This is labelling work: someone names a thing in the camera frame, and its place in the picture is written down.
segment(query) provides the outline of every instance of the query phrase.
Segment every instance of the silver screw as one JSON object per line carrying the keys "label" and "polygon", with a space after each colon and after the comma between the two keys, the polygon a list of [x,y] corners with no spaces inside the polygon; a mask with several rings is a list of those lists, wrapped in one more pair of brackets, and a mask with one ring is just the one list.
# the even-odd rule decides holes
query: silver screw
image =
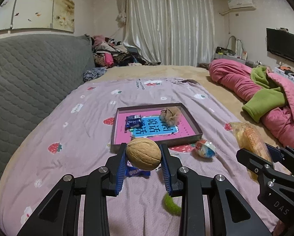
{"label": "silver screw", "polygon": [[108,168],[107,167],[101,167],[101,168],[99,168],[99,172],[100,173],[105,173],[107,171],[108,171]]}
{"label": "silver screw", "polygon": [[68,182],[68,181],[70,181],[72,178],[73,178],[73,177],[72,177],[71,175],[65,175],[65,176],[63,177],[63,180],[64,180],[65,182]]}
{"label": "silver screw", "polygon": [[181,168],[179,168],[179,171],[181,173],[187,173],[189,171],[189,169],[187,167],[181,167]]}
{"label": "silver screw", "polygon": [[219,175],[216,175],[216,179],[217,179],[218,181],[222,182],[222,181],[224,181],[226,178],[225,178],[224,175],[219,174]]}

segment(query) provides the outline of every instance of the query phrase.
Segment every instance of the green fuzzy object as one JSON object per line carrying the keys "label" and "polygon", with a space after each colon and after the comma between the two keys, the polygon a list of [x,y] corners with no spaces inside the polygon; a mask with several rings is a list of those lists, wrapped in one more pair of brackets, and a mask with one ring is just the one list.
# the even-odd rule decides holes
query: green fuzzy object
{"label": "green fuzzy object", "polygon": [[173,198],[166,193],[163,197],[163,205],[166,211],[173,216],[181,216],[181,207],[174,203]]}

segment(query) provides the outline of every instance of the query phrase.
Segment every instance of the television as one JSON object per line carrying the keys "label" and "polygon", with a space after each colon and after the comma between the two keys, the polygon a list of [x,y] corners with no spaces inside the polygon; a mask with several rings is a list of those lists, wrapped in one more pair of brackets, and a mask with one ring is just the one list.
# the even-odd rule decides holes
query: television
{"label": "television", "polygon": [[271,28],[266,30],[267,51],[294,62],[294,34]]}

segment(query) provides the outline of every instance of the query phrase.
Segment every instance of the green cloth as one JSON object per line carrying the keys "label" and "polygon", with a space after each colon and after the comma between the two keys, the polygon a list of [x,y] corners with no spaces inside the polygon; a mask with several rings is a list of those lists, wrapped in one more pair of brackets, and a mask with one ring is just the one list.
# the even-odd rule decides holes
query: green cloth
{"label": "green cloth", "polygon": [[266,69],[265,66],[252,69],[251,80],[263,89],[256,92],[250,101],[242,106],[242,109],[247,111],[257,123],[270,110],[288,104],[283,88],[267,76]]}

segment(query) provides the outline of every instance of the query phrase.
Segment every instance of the pink clothing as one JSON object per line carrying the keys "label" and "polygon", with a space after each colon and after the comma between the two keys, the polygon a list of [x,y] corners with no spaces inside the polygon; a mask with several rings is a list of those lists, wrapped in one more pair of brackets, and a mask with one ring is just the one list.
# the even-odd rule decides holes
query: pink clothing
{"label": "pink clothing", "polygon": [[104,54],[104,62],[107,67],[110,67],[110,65],[112,65],[114,63],[111,53]]}
{"label": "pink clothing", "polygon": [[[261,89],[261,86],[250,79],[251,68],[236,61],[214,60],[209,65],[209,73],[214,82],[234,91],[245,101],[249,101]],[[283,87],[289,105],[271,110],[261,121],[280,143],[294,148],[294,85],[288,79],[270,72],[269,68],[267,75]]]}

